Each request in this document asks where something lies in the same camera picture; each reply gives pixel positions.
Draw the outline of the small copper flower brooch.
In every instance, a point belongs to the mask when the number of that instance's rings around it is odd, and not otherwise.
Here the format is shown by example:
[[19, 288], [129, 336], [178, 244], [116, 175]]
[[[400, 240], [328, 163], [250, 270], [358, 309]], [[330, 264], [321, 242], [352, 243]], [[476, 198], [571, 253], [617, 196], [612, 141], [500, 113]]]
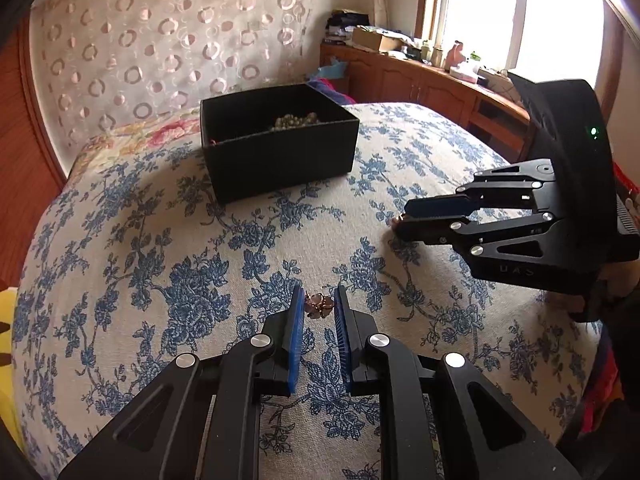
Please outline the small copper flower brooch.
[[332, 313], [335, 302], [332, 297], [323, 294], [306, 295], [304, 301], [304, 310], [308, 318], [326, 318]]

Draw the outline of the wooden side cabinet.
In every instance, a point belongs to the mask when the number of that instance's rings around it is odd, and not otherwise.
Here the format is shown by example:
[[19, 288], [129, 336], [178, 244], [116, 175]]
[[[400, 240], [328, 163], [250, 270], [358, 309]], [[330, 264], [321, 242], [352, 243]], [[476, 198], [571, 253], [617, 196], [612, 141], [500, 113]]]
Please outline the wooden side cabinet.
[[347, 94], [357, 102], [420, 104], [469, 131], [510, 162], [528, 156], [536, 128], [523, 107], [496, 92], [423, 63], [324, 42], [320, 62], [332, 60], [347, 64]]

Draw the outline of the blue floral bed cover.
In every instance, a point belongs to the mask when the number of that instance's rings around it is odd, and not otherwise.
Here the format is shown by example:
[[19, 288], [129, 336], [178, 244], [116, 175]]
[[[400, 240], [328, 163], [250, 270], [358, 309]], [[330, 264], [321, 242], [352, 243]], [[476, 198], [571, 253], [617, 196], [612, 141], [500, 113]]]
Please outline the blue floral bed cover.
[[350, 304], [413, 351], [463, 354], [551, 441], [582, 397], [600, 340], [542, 292], [477, 280], [447, 246], [406, 245], [390, 220], [502, 158], [416, 104], [358, 104], [345, 177], [219, 205], [200, 134], [119, 159], [43, 213], [13, 327], [26, 454], [55, 478], [178, 354], [229, 350], [296, 285]]

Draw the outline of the cardboard box on cabinet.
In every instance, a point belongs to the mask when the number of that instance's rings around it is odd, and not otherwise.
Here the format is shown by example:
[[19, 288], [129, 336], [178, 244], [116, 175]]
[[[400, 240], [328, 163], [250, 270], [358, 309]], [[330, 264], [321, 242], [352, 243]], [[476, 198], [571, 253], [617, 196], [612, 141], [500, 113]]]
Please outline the cardboard box on cabinet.
[[371, 26], [358, 26], [352, 31], [352, 43], [355, 46], [373, 52], [390, 52], [400, 50], [404, 42], [394, 32]]

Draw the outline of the black open storage box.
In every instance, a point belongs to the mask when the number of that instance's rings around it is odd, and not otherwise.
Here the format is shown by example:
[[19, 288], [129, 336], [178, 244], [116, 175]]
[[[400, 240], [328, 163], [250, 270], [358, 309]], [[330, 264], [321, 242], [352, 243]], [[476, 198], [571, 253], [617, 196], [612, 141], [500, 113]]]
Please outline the black open storage box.
[[355, 115], [309, 84], [205, 99], [200, 125], [221, 205], [348, 174], [359, 133]]

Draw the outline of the pink floral blanket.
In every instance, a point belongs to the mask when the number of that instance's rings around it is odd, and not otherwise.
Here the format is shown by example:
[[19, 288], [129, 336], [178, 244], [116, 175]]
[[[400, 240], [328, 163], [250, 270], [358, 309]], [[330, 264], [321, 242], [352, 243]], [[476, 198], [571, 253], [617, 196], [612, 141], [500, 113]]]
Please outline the pink floral blanket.
[[166, 148], [182, 138], [191, 140], [200, 131], [200, 109], [192, 107], [102, 133], [79, 152], [66, 186], [75, 185], [87, 172], [104, 169], [121, 158]]

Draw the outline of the pink circle patterned curtain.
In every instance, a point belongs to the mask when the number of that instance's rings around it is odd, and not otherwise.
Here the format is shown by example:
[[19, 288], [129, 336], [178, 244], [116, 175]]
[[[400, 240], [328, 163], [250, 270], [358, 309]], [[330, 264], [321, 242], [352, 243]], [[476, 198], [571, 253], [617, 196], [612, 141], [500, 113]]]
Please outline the pink circle patterned curtain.
[[55, 155], [209, 96], [296, 79], [312, 0], [40, 0], [32, 68]]

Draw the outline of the window with wooden frame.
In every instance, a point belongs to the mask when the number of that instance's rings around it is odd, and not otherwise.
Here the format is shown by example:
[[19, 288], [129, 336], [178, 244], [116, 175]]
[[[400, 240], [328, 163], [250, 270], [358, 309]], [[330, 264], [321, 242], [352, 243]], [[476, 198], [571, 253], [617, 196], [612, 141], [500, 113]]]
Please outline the window with wooden frame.
[[419, 35], [470, 61], [534, 81], [595, 84], [605, 40], [606, 0], [419, 0]]

